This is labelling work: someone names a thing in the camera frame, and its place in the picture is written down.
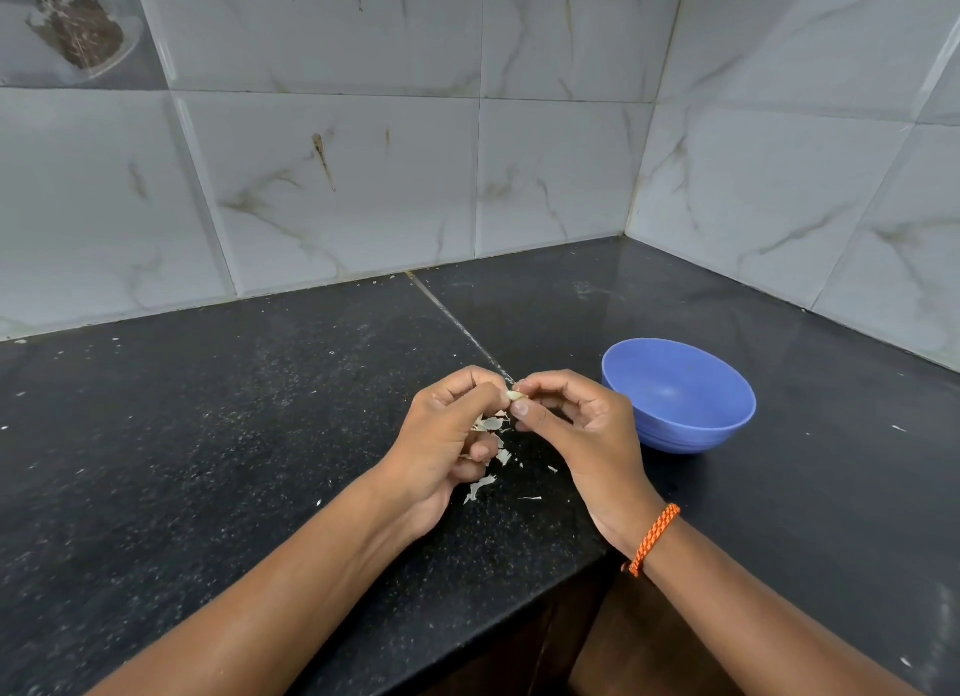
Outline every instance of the black granite countertop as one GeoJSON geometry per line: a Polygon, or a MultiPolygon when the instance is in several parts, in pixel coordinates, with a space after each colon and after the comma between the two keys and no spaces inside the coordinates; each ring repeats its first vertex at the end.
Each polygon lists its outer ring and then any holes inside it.
{"type": "MultiPolygon", "coordinates": [[[[736,366],[753,422],[700,457],[646,451],[654,483],[884,666],[960,690],[955,374],[624,239],[418,276],[515,378],[598,377],[640,336],[736,366]]],[[[0,693],[89,688],[269,554],[383,455],[420,387],[468,363],[490,366],[402,274],[0,343],[0,693]]],[[[455,494],[295,693],[387,691],[605,554],[556,452],[509,444],[497,483],[455,494]]]]}

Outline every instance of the orange bracelet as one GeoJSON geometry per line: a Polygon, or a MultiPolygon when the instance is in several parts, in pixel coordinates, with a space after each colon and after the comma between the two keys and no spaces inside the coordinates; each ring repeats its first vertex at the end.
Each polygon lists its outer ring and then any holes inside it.
{"type": "MultiPolygon", "coordinates": [[[[640,548],[636,550],[636,556],[630,563],[630,574],[632,574],[634,577],[639,577],[641,575],[643,560],[647,557],[647,555],[650,554],[650,550],[654,548],[654,544],[656,544],[661,535],[666,532],[666,528],[670,526],[670,522],[673,521],[679,513],[680,507],[678,507],[676,504],[667,504],[666,509],[659,516],[659,519],[654,521],[654,525],[650,528],[650,531],[647,532],[647,535],[643,537],[640,548]]],[[[620,567],[621,571],[625,569],[627,569],[626,562],[624,562],[624,565],[620,567]]]]}

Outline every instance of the forearm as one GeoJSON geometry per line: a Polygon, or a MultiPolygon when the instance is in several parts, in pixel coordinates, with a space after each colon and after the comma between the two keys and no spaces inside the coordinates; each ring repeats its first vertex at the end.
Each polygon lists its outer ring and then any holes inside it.
{"type": "Polygon", "coordinates": [[[284,693],[413,536],[367,472],[226,592],[90,696],[284,693]]]}
{"type": "Polygon", "coordinates": [[[644,571],[747,696],[917,694],[681,519],[660,538],[644,571]]]}

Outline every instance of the left hand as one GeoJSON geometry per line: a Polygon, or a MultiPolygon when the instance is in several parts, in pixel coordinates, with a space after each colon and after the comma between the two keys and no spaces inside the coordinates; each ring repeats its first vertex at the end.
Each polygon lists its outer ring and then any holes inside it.
{"type": "Polygon", "coordinates": [[[489,417],[509,405],[506,381],[475,366],[414,396],[396,443],[378,465],[394,492],[406,499],[404,519],[414,537],[437,526],[455,485],[484,476],[497,455],[497,436],[471,427],[478,416],[489,417]]]}

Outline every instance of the plastic bowl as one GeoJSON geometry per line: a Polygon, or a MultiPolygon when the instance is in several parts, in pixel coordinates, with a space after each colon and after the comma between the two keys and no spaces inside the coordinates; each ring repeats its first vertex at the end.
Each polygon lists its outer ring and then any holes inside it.
{"type": "Polygon", "coordinates": [[[633,403],[640,442],[667,453],[715,448],[757,411],[743,375],[671,339],[624,339],[606,351],[602,369],[604,385],[633,403]]]}

